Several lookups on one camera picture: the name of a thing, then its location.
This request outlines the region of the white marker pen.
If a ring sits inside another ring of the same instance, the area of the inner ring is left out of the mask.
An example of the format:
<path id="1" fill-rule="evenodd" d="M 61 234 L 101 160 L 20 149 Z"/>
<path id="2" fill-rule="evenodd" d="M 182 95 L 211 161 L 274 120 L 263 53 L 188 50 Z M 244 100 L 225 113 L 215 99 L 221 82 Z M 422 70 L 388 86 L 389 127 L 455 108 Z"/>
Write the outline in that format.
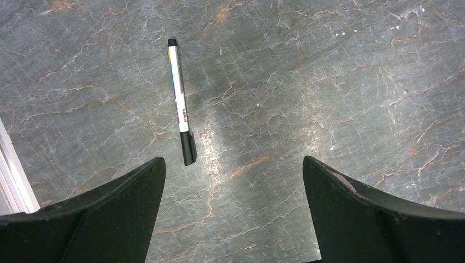
<path id="1" fill-rule="evenodd" d="M 185 100 L 182 65 L 180 62 L 179 46 L 175 38 L 168 39 L 168 60 L 177 108 L 178 127 L 182 145 L 184 165 L 189 166 L 196 162 L 196 146 L 193 133 L 189 126 L 189 116 Z"/>

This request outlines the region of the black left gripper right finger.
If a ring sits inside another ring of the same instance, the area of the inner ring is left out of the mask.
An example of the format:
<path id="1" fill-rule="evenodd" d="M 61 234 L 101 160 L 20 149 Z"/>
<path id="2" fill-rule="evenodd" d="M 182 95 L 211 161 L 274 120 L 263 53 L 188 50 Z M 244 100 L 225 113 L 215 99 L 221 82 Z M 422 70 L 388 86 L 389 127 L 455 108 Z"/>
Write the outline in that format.
<path id="1" fill-rule="evenodd" d="M 306 156 L 321 262 L 464 262 L 464 214 L 411 202 Z"/>

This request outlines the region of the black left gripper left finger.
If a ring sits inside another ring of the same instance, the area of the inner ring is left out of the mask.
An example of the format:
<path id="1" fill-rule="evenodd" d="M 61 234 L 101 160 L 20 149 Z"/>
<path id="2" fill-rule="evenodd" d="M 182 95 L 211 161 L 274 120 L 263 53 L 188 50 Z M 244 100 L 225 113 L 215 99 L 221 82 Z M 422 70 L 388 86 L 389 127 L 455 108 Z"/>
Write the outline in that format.
<path id="1" fill-rule="evenodd" d="M 144 262 L 166 163 L 127 174 L 34 213 L 1 217 L 1 262 Z"/>

